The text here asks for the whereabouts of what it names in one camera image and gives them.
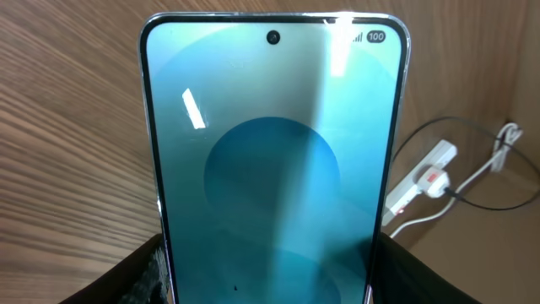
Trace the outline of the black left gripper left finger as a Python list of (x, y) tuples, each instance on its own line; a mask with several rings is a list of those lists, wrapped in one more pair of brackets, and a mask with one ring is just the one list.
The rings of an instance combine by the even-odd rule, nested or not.
[(169, 288), (163, 236), (157, 234), (61, 304), (166, 304)]

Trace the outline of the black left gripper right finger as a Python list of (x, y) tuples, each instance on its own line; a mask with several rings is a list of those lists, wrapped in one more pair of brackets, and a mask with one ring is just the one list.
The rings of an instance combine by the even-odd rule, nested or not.
[(370, 285), (375, 304), (479, 304), (386, 234), (378, 237)]

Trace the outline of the blue Galaxy smartphone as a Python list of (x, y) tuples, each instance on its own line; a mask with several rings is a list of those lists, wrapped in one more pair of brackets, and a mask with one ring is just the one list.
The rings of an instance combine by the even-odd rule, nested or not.
[(405, 24), (162, 13), (138, 55), (174, 302), (366, 302)]

